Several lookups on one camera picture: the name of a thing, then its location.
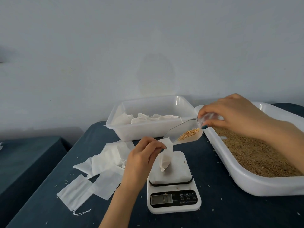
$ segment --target finger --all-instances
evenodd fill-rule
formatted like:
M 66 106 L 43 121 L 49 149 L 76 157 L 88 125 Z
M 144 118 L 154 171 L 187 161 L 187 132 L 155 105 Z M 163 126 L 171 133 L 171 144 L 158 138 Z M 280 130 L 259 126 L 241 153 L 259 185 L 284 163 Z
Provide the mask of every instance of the finger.
M 207 113 L 217 113 L 221 115 L 220 112 L 221 112 L 221 103 L 214 102 L 209 105 L 204 105 L 197 114 L 197 118 L 202 118 Z
M 239 95 L 239 94 L 231 94 L 231 95 L 229 95 L 229 96 L 226 96 L 225 98 L 239 99 L 239 98 L 242 98 L 242 96 Z
M 156 148 L 154 152 L 150 155 L 148 165 L 152 168 L 152 165 L 156 159 L 156 157 L 160 154 L 162 148 Z
M 208 126 L 208 127 L 218 126 L 218 127 L 225 128 L 226 125 L 227 125 L 227 122 L 225 122 L 224 120 L 209 119 L 209 120 L 206 120 L 202 126 Z
M 135 150 L 137 152 L 141 152 L 143 151 L 144 148 L 146 148 L 146 146 L 152 142 L 152 141 L 157 141 L 155 138 L 151 138 L 151 137 L 143 137 L 138 144 L 135 146 Z
M 165 149 L 166 146 L 162 142 L 152 141 L 146 146 L 146 148 L 144 148 L 144 150 L 142 151 L 142 155 L 148 158 L 156 148 Z

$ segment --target clear plastic container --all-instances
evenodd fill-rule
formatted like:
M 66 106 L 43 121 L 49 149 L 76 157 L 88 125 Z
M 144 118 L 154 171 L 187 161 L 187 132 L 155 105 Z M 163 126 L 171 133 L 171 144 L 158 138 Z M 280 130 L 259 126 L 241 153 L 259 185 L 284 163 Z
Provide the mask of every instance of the clear plastic container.
M 253 104 L 270 117 L 291 122 L 304 132 L 304 118 L 268 103 L 253 102 Z M 202 107 L 203 105 L 195 107 L 196 114 L 198 114 Z M 255 196 L 304 195 L 304 176 L 258 176 L 246 170 L 238 163 L 233 154 L 212 127 L 205 129 L 204 133 L 230 173 L 231 177 L 242 190 Z
M 147 121 L 138 124 L 113 125 L 112 122 L 123 113 L 137 117 L 138 113 L 152 116 L 174 115 L 179 119 Z M 114 106 L 106 126 L 113 129 L 122 141 L 139 140 L 145 136 L 163 137 L 173 127 L 196 118 L 194 107 L 181 96 L 162 96 L 123 101 Z

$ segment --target white wall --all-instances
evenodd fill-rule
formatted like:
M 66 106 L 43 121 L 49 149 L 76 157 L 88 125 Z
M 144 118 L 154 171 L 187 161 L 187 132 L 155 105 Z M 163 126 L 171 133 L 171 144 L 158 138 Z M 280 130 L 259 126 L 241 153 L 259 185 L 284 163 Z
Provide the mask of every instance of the white wall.
M 71 142 L 117 101 L 304 105 L 304 0 L 0 0 L 0 139 Z

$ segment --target hand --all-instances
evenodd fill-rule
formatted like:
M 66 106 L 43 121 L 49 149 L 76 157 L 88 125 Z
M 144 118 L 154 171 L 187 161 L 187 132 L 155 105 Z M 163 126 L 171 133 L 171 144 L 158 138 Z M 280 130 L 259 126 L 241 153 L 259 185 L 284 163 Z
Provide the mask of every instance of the hand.
M 221 115 L 224 120 L 210 119 L 205 121 L 203 126 L 219 126 L 258 139 L 262 139 L 262 131 L 266 127 L 275 123 L 275 119 L 266 115 L 249 100 L 238 94 L 229 95 L 203 106 L 198 113 L 198 118 L 202 118 L 209 112 Z
M 154 138 L 142 138 L 128 155 L 120 187 L 138 194 L 147 181 L 157 155 L 165 148 Z

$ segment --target dark table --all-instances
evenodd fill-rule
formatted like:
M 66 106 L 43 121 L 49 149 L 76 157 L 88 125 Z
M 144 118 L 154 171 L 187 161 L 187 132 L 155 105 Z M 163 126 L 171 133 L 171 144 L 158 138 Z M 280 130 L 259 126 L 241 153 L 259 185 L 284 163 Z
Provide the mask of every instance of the dark table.
M 304 116 L 304 107 L 296 106 Z M 92 195 L 77 211 L 92 210 L 81 216 L 72 212 L 56 197 L 68 180 L 82 172 L 73 165 L 101 152 L 107 142 L 118 141 L 105 122 L 93 124 L 72 147 L 63 160 L 33 194 L 8 228 L 15 227 L 98 227 L 110 204 Z M 199 140 L 174 146 L 185 153 L 198 186 L 200 210 L 154 215 L 147 208 L 146 185 L 139 193 L 129 227 L 303 227 L 304 196 L 256 197 L 241 190 L 216 157 L 211 144 L 203 135 Z
M 7 140 L 0 150 L 0 227 L 6 227 L 71 145 L 60 137 Z

